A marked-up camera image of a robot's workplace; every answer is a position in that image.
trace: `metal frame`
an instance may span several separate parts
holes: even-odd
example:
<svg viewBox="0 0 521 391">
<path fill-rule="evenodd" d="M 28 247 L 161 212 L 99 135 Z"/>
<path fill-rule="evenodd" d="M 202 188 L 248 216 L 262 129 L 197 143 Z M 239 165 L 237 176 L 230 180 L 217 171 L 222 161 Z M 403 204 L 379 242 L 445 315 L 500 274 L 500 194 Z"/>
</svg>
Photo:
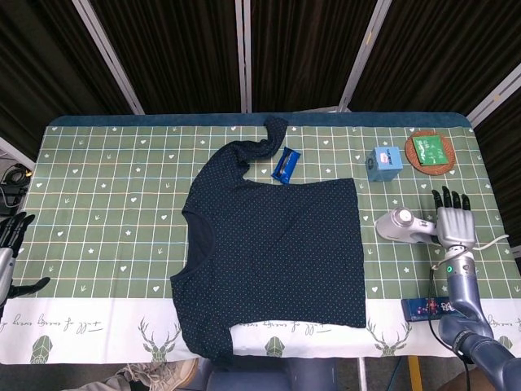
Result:
<svg viewBox="0 0 521 391">
<path fill-rule="evenodd" d="M 252 112 L 252 10 L 244 0 L 244 59 L 246 62 L 246 112 Z"/>
<path fill-rule="evenodd" d="M 250 0 L 235 0 L 241 112 L 252 112 L 252 19 Z"/>
<path fill-rule="evenodd" d="M 89 0 L 71 0 L 134 114 L 145 114 L 125 70 Z"/>
<path fill-rule="evenodd" d="M 473 127 L 476 127 L 492 114 L 494 110 L 501 106 L 520 86 L 521 64 L 515 67 L 515 69 L 466 116 L 466 119 L 469 120 Z"/>
<path fill-rule="evenodd" d="M 301 110 L 299 112 L 336 112 L 338 106 L 329 106 L 328 108 L 310 108 L 309 110 Z"/>
<path fill-rule="evenodd" d="M 6 141 L 2 137 L 0 137 L 0 149 L 2 149 L 2 151 L 4 151 L 7 155 L 13 157 L 19 163 L 21 163 L 31 171 L 34 171 L 36 163 L 33 160 L 29 159 L 24 153 L 20 152 L 18 149 L 13 147 L 8 141 Z"/>
<path fill-rule="evenodd" d="M 364 35 L 364 40 L 360 45 L 360 49 L 358 49 L 357 57 L 352 65 L 351 73 L 349 73 L 348 82 L 346 83 L 344 92 L 342 93 L 338 112 L 348 111 L 348 104 L 351 102 L 352 95 L 355 92 L 361 74 L 366 67 L 367 59 L 369 59 L 369 55 L 373 50 L 374 42 L 382 28 L 383 21 L 385 20 L 385 16 L 391 3 L 392 0 L 378 0 L 376 6 L 374 6 L 373 15 L 367 25 L 366 35 Z"/>
<path fill-rule="evenodd" d="M 514 258 L 521 258 L 521 245 L 511 248 Z"/>
<path fill-rule="evenodd" d="M 239 87 L 241 91 L 241 112 L 247 110 L 246 98 L 246 73 L 244 62 L 244 24 L 243 24 L 243 0 L 235 0 L 235 22 L 237 24 L 237 54 L 239 60 Z"/>
<path fill-rule="evenodd" d="M 363 357 L 357 358 L 358 363 L 358 388 L 360 391 L 367 391 L 366 360 Z"/>
</svg>

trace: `dark navy t-shirt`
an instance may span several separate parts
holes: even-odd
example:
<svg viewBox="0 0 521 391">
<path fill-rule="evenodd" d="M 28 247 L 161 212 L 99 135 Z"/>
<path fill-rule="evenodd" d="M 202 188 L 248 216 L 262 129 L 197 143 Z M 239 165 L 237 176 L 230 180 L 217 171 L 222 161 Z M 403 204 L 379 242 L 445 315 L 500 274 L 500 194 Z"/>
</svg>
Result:
<svg viewBox="0 0 521 391">
<path fill-rule="evenodd" d="M 182 213 L 186 267 L 171 277 L 190 351 L 230 358 L 230 327 L 264 320 L 366 326 L 363 250 L 352 179 L 271 185 L 243 178 L 249 160 L 279 149 L 287 122 L 269 118 L 268 139 L 226 144 L 193 181 Z"/>
</svg>

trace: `shoe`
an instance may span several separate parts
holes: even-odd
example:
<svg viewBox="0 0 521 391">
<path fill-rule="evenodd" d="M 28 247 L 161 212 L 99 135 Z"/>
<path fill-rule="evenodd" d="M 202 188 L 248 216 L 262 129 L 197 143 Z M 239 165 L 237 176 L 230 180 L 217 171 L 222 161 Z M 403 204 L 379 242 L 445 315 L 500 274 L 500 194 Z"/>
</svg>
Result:
<svg viewBox="0 0 521 391">
<path fill-rule="evenodd" d="M 189 384 L 197 374 L 197 358 L 176 362 L 127 364 L 118 373 L 128 381 L 140 381 L 150 391 L 174 391 Z"/>
</svg>

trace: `small blue box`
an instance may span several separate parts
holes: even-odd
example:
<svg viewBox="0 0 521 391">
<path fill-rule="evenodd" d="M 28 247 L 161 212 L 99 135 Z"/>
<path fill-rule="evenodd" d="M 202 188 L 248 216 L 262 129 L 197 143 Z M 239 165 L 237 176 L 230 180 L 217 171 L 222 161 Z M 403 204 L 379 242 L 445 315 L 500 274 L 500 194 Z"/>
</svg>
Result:
<svg viewBox="0 0 521 391">
<path fill-rule="evenodd" d="M 403 168 L 398 147 L 376 147 L 366 160 L 369 182 L 391 181 Z"/>
</svg>

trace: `pant leg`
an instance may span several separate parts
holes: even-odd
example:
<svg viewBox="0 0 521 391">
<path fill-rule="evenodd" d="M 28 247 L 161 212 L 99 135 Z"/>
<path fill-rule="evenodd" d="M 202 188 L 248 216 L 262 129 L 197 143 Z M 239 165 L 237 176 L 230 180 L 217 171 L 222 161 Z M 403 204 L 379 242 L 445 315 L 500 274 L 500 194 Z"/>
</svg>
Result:
<svg viewBox="0 0 521 391">
<path fill-rule="evenodd" d="M 130 383 L 123 375 L 117 374 L 104 381 L 88 383 L 79 389 L 64 391 L 130 391 Z"/>
</svg>

